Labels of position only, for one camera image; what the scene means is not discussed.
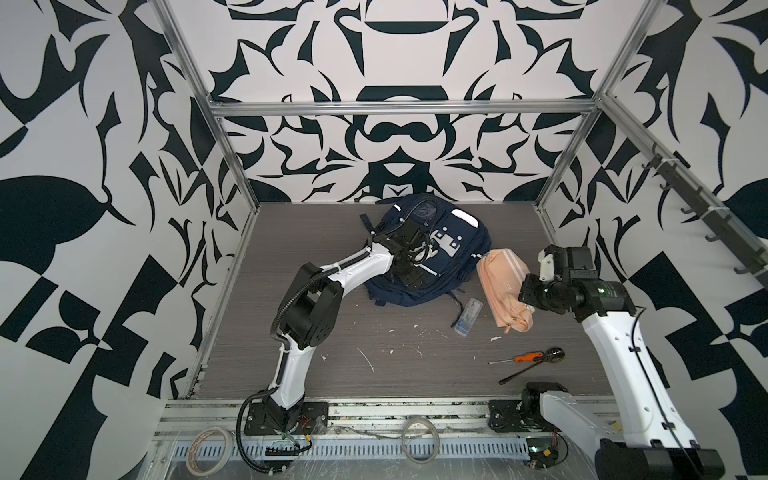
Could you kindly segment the navy blue student backpack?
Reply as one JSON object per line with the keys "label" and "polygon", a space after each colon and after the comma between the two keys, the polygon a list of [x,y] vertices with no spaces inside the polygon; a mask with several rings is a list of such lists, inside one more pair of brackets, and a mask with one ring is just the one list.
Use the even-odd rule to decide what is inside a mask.
{"label": "navy blue student backpack", "polygon": [[378,306],[387,304],[413,307],[443,295],[452,297],[454,291],[470,280],[478,261],[492,246],[486,226],[474,215],[433,194],[410,194],[382,201],[389,209],[376,224],[368,215],[360,219],[372,239],[387,247],[383,232],[400,220],[426,220],[432,226],[435,242],[426,266],[438,278],[425,288],[403,288],[393,281],[391,269],[365,282],[369,298]]}

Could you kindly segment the pink striped pencil pouch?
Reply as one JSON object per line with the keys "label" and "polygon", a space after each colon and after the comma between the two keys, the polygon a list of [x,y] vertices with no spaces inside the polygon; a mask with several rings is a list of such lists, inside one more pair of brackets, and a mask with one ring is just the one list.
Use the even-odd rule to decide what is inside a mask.
{"label": "pink striped pencil pouch", "polygon": [[530,273],[527,265],[510,249],[492,249],[478,261],[476,271],[496,325],[504,333],[528,332],[535,309],[518,299]]}

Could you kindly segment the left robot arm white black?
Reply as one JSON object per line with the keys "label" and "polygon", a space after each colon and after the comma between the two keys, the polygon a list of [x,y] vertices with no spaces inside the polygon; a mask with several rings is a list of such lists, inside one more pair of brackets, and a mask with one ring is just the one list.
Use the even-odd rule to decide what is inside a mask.
{"label": "left robot arm white black", "polygon": [[372,234],[358,252],[337,262],[303,264],[279,304],[270,335],[281,344],[267,405],[279,414],[298,410],[314,351],[335,327],[344,297],[395,267],[411,267],[428,257],[431,230],[403,220],[388,232]]}

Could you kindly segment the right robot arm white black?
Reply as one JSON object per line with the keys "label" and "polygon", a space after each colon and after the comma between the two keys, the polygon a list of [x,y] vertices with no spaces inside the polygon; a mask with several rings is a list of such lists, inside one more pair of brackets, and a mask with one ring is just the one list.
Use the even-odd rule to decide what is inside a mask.
{"label": "right robot arm white black", "polygon": [[520,301],[574,315],[598,354],[622,429],[601,424],[555,385],[534,390],[539,415],[591,458],[600,479],[722,478],[719,453],[699,444],[667,394],[626,288],[599,278],[586,247],[549,245],[538,262]]}

